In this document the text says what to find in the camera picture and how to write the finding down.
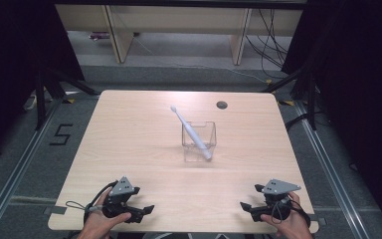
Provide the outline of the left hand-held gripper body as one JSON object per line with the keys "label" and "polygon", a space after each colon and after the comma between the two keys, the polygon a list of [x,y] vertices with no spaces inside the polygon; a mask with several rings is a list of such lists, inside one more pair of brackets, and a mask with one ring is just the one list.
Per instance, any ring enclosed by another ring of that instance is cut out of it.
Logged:
{"label": "left hand-held gripper body", "polygon": [[130,213],[133,207],[127,205],[127,201],[132,196],[134,186],[131,185],[129,180],[123,176],[115,183],[109,191],[102,205],[102,213],[107,218],[116,217],[122,213]]}

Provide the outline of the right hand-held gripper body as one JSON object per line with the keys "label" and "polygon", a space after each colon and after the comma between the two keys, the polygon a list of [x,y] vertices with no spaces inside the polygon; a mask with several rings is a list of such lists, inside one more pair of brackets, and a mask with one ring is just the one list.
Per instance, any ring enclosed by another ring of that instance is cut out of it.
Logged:
{"label": "right hand-held gripper body", "polygon": [[270,214],[278,220],[287,219],[292,209],[292,202],[288,194],[297,190],[300,190],[299,185],[271,179],[262,188],[266,202],[266,214]]}

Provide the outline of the clear plastic container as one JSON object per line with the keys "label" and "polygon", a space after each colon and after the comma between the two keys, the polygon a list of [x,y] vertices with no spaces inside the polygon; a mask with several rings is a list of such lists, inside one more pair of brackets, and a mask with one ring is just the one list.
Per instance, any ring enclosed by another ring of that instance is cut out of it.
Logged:
{"label": "clear plastic container", "polygon": [[209,162],[213,159],[217,145],[216,125],[213,121],[189,121],[200,141],[205,145],[202,149],[193,140],[185,126],[182,126],[182,146],[186,162]]}

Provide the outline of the white electric toothbrush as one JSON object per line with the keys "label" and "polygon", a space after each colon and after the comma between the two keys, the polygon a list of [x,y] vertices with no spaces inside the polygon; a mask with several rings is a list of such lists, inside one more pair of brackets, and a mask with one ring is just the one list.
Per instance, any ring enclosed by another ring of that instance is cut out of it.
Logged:
{"label": "white electric toothbrush", "polygon": [[203,154],[204,158],[206,160],[211,159],[212,153],[210,152],[206,144],[203,142],[201,137],[198,135],[198,133],[195,131],[195,129],[191,126],[191,124],[177,111],[175,106],[171,106],[170,109],[177,115],[182,125],[185,127],[186,132],[193,140],[197,148],[200,150],[200,152]]}

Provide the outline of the person's right hand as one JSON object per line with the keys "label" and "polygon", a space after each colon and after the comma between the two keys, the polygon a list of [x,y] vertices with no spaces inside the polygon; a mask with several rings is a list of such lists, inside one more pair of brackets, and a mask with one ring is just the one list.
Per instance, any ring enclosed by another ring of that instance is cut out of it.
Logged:
{"label": "person's right hand", "polygon": [[294,192],[290,192],[288,197],[292,201],[293,210],[290,212],[290,215],[286,220],[283,220],[282,222],[275,222],[274,217],[267,214],[262,214],[261,219],[277,229],[276,236],[278,238],[286,237],[286,239],[313,239],[305,218],[299,213],[301,209],[299,205],[299,196]]}

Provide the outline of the person's left hand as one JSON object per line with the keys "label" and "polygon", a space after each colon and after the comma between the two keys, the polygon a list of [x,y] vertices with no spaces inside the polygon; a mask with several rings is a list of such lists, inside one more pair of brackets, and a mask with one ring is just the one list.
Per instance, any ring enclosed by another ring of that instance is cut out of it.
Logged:
{"label": "person's left hand", "polygon": [[94,211],[89,215],[77,239],[109,239],[110,230],[130,217],[131,214],[126,212],[107,218],[101,211]]}

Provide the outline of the black metal stand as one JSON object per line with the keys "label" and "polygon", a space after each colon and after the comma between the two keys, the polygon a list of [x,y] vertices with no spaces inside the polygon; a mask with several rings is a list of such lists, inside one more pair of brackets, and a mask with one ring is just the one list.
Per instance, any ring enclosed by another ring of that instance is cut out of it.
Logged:
{"label": "black metal stand", "polygon": [[36,106],[37,106],[37,125],[36,129],[40,129],[47,118],[47,110],[45,107],[45,91],[48,91],[53,99],[62,100],[66,93],[62,88],[61,82],[81,90],[82,92],[98,96],[99,92],[90,88],[83,83],[82,80],[72,78],[69,75],[49,67],[41,67],[38,70],[35,80]]}
{"label": "black metal stand", "polygon": [[309,67],[304,66],[295,72],[291,73],[284,79],[278,81],[275,84],[268,86],[263,90],[263,93],[272,93],[275,90],[293,82],[290,96],[294,100],[301,100],[303,97],[307,99],[307,112],[302,114],[298,118],[300,120],[305,119],[313,130],[316,130],[315,126],[315,79],[312,71]]}

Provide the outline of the dark curtain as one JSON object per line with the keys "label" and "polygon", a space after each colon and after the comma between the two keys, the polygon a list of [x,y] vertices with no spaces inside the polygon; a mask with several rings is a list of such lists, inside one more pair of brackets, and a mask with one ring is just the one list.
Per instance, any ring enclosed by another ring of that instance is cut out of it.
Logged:
{"label": "dark curtain", "polygon": [[303,0],[283,71],[335,28],[314,72],[329,118],[382,211],[382,0]]}
{"label": "dark curtain", "polygon": [[0,0],[0,141],[35,90],[54,72],[83,72],[52,0]]}

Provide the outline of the wooden shelf unit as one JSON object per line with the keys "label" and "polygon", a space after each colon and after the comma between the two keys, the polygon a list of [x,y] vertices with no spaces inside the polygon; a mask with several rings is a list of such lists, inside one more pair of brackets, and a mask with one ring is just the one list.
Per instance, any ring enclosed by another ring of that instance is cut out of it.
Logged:
{"label": "wooden shelf unit", "polygon": [[107,32],[115,59],[126,60],[135,33],[227,35],[233,64],[241,64],[247,36],[291,37],[300,10],[73,5],[56,6],[68,31]]}

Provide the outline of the metal floor rail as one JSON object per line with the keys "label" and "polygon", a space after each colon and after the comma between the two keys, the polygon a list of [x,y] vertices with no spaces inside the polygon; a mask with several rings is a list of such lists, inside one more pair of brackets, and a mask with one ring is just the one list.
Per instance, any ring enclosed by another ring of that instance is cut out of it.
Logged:
{"label": "metal floor rail", "polygon": [[5,184],[0,189],[0,220],[7,206],[9,205],[11,197],[20,184],[22,177],[27,171],[33,159],[34,153],[39,148],[47,128],[61,103],[61,100],[54,100],[52,103],[50,103],[48,110],[45,112],[45,118],[43,119],[43,122],[39,125],[38,128],[34,130],[32,136],[30,137],[29,143],[23,150],[22,155],[18,159],[14,168],[11,170],[9,176],[6,178]]}
{"label": "metal floor rail", "polygon": [[337,171],[332,165],[330,157],[326,152],[318,133],[312,128],[308,119],[304,119],[302,125],[354,238],[370,239],[370,235],[365,228],[361,216],[350,199]]}

